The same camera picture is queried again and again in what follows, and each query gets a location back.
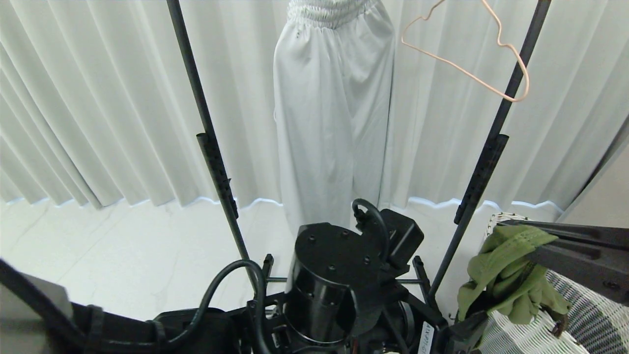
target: green cloth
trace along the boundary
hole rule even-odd
[[[515,324],[529,324],[542,305],[567,314],[570,304],[549,284],[547,269],[524,258],[556,239],[532,226],[496,226],[467,266],[471,281],[459,289],[458,320],[485,289],[487,313],[497,310]]]

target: curtain fold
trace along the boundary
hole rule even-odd
[[[383,0],[402,29],[427,1]],[[493,0],[520,47],[535,1]],[[272,61],[287,1],[182,1],[232,187],[281,201]],[[554,1],[485,198],[566,208],[629,113],[629,3]],[[165,1],[0,1],[0,198],[95,207],[216,200]],[[479,1],[446,1],[408,40],[504,89],[515,59]],[[381,201],[461,198],[501,98],[398,43]]]

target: elastic waistband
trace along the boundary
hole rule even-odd
[[[288,20],[335,29],[356,19],[380,0],[291,0]]]

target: cable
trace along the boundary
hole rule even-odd
[[[205,312],[209,307],[210,300],[216,292],[218,285],[227,275],[234,270],[247,267],[253,271],[256,277],[255,282],[255,339],[262,354],[271,354],[271,350],[264,338],[264,297],[265,282],[260,266],[250,260],[238,260],[223,268],[212,280],[199,308],[194,313],[190,325],[178,336],[167,340],[162,346],[163,351],[169,351],[181,346],[188,336],[199,326]],[[14,293],[20,300],[35,311],[58,335],[63,337],[68,343],[77,348],[83,348],[86,344],[86,336],[81,330],[68,319],[57,306],[22,274],[16,271],[0,258],[0,283]],[[115,340],[101,340],[98,351],[102,353],[155,353],[157,343],[154,342],[129,342]]]
[[[435,3],[432,8],[430,8],[430,11],[428,12],[428,16],[426,17],[422,17],[419,16],[417,18],[415,18],[413,21],[411,21],[408,25],[406,25],[406,27],[404,28],[404,30],[402,31],[402,36],[401,36],[401,41],[402,44],[404,44],[407,47],[410,47],[412,49],[415,49],[421,53],[424,53],[430,57],[435,58],[436,60],[442,61],[446,64],[449,64],[455,68],[457,68],[458,70],[460,70],[461,72],[463,72],[465,75],[471,77],[473,80],[475,80],[477,83],[485,86],[487,89],[489,89],[490,91],[492,91],[493,93],[497,94],[498,96],[506,99],[507,101],[510,102],[520,102],[522,100],[524,100],[526,98],[526,96],[528,96],[528,89],[530,86],[530,79],[528,77],[528,70],[526,69],[526,65],[524,65],[524,61],[522,61],[522,58],[520,57],[520,54],[518,53],[518,51],[515,49],[515,47],[512,44],[505,44],[503,42],[500,42],[500,36],[502,35],[503,32],[503,24],[502,22],[500,22],[500,19],[498,18],[498,16],[496,15],[496,13],[494,12],[494,10],[491,8],[491,6],[487,3],[487,0],[481,0],[483,6],[485,6],[485,8],[487,9],[487,11],[489,12],[489,14],[491,15],[491,17],[494,19],[494,21],[496,22],[496,24],[498,25],[498,37],[496,38],[496,43],[498,44],[499,47],[507,47],[509,48],[513,54],[516,57],[516,60],[518,61],[518,65],[520,66],[520,69],[522,69],[522,73],[524,74],[524,80],[525,80],[525,87],[524,87],[524,93],[522,94],[522,96],[520,98],[514,98],[514,97],[509,97],[506,94],[498,91],[497,89],[493,88],[492,86],[488,85],[487,83],[485,83],[483,80],[480,80],[478,77],[476,77],[475,75],[471,74],[469,71],[463,69],[462,67],[458,66],[457,64],[454,64],[453,62],[441,58],[435,54],[429,53],[426,50],[423,49],[419,49],[418,47],[415,47],[414,45],[408,43],[404,38],[406,36],[406,32],[408,31],[408,29],[411,27],[411,25],[419,20],[424,20],[424,21],[428,21],[428,19],[430,18],[430,16],[432,15],[432,12],[435,10],[435,8],[439,5],[441,5],[445,0],[439,0],[437,1],[437,3]]]
[[[382,261],[386,261],[387,258],[389,257],[389,243],[390,243],[389,230],[387,228],[387,224],[384,222],[384,219],[382,218],[382,214],[380,214],[380,210],[378,210],[378,208],[376,208],[373,204],[369,203],[367,200],[364,200],[362,198],[355,199],[352,202],[352,209],[354,211],[354,217],[356,217],[356,219],[358,219],[362,213],[362,211],[358,209],[359,205],[365,207],[367,211],[371,213],[373,218],[375,218],[376,220],[376,224],[378,224],[380,228],[380,234],[382,237],[382,252],[380,253],[380,259]]]

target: black cable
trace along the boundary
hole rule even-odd
[[[362,213],[362,211],[358,208],[359,205],[362,207],[365,207],[367,211],[371,213],[371,216],[373,216],[376,224],[378,224],[380,228],[380,234],[382,238],[382,252],[380,253],[380,259],[382,261],[386,261],[387,258],[389,257],[389,243],[390,243],[389,230],[387,229],[387,224],[384,222],[384,219],[382,218],[382,215],[380,214],[380,210],[378,210],[378,208],[376,208],[373,204],[369,203],[367,200],[364,200],[362,198],[355,199],[352,202],[352,209],[354,211],[354,217],[358,219]]]
[[[209,302],[216,292],[218,285],[227,275],[234,270],[247,267],[253,271],[256,276],[255,282],[255,339],[258,342],[262,354],[271,354],[271,350],[264,338],[264,297],[265,282],[260,266],[250,260],[234,261],[223,268],[212,280],[199,308],[194,313],[190,325],[178,336],[167,340],[160,345],[164,351],[169,351],[180,347],[188,336],[199,326],[205,312],[209,307]],[[12,293],[19,297],[26,305],[42,317],[47,326],[53,329],[58,335],[63,337],[69,344],[77,348],[84,348],[86,344],[86,336],[81,330],[68,319],[61,310],[50,301],[50,299],[28,281],[22,274],[9,266],[0,258],[0,282],[7,287]],[[157,343],[155,342],[129,342],[116,340],[101,340],[98,350],[101,353],[155,353]]]

